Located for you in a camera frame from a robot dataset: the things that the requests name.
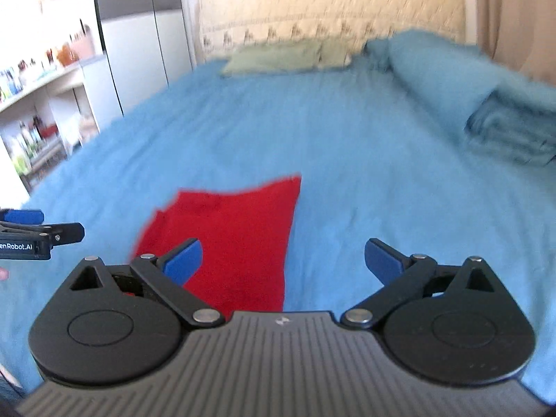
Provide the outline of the blue bed sheet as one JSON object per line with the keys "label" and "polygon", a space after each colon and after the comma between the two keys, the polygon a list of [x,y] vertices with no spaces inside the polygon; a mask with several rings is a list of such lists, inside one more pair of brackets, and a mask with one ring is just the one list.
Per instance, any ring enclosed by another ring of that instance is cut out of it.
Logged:
{"label": "blue bed sheet", "polygon": [[6,262],[1,363],[31,391],[31,324],[85,256],[126,263],[155,210],[182,189],[243,190],[302,178],[286,256],[286,309],[342,312],[379,284],[364,247],[377,237],[444,264],[482,256],[532,323],[523,381],[555,399],[555,168],[470,151],[390,73],[364,58],[340,71],[225,78],[184,75],[58,166],[28,204],[79,222],[82,242],[46,262]]}

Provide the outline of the white wardrobe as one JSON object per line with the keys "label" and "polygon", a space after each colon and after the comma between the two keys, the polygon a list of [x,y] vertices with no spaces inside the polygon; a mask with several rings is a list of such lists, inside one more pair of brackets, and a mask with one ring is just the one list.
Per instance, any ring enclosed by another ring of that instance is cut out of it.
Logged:
{"label": "white wardrobe", "polygon": [[94,0],[117,99],[127,113],[194,68],[185,0]]}

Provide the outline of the blue rolled blanket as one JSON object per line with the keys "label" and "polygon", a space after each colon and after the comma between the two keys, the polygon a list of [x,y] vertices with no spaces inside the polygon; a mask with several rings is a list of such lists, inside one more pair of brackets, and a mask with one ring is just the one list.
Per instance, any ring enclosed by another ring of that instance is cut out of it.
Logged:
{"label": "blue rolled blanket", "polygon": [[455,141],[522,165],[555,159],[555,88],[507,69],[475,45],[408,30],[367,41],[371,65],[391,72]]}

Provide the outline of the red cloth garment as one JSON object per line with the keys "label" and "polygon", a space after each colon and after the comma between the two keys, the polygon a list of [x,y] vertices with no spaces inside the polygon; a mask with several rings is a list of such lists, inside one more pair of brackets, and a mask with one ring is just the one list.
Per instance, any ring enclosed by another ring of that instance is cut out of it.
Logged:
{"label": "red cloth garment", "polygon": [[183,288],[225,317],[280,312],[285,262],[302,179],[290,176],[236,193],[181,190],[143,228],[133,254],[162,256],[189,238],[201,266]]}

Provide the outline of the green pillow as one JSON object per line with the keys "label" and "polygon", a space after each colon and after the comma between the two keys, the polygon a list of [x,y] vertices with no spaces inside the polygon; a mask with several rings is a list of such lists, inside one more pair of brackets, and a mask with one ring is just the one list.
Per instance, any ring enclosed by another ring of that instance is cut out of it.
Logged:
{"label": "green pillow", "polygon": [[300,73],[343,69],[351,62],[352,53],[344,41],[312,38],[248,45],[230,56],[221,74]]}

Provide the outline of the cream quilted headboard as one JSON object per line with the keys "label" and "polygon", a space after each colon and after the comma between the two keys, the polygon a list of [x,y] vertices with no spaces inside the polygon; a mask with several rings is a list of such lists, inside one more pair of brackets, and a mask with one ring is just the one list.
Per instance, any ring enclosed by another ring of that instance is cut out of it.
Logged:
{"label": "cream quilted headboard", "polygon": [[203,60],[245,45],[341,38],[359,52],[365,41],[420,29],[466,39],[465,0],[198,0]]}

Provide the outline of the white shelf unit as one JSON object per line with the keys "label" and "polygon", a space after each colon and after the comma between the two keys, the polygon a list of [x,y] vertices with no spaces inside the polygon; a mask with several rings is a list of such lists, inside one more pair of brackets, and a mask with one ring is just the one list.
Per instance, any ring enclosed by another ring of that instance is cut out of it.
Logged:
{"label": "white shelf unit", "polygon": [[95,0],[1,0],[1,206],[30,198],[32,122],[71,154],[119,118]]}

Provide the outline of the beige curtain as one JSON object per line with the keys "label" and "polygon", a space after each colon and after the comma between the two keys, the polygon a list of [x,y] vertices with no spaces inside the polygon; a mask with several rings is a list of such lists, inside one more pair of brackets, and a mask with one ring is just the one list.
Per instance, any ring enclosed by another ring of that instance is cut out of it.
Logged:
{"label": "beige curtain", "polygon": [[477,0],[477,44],[516,72],[555,84],[555,0]]}

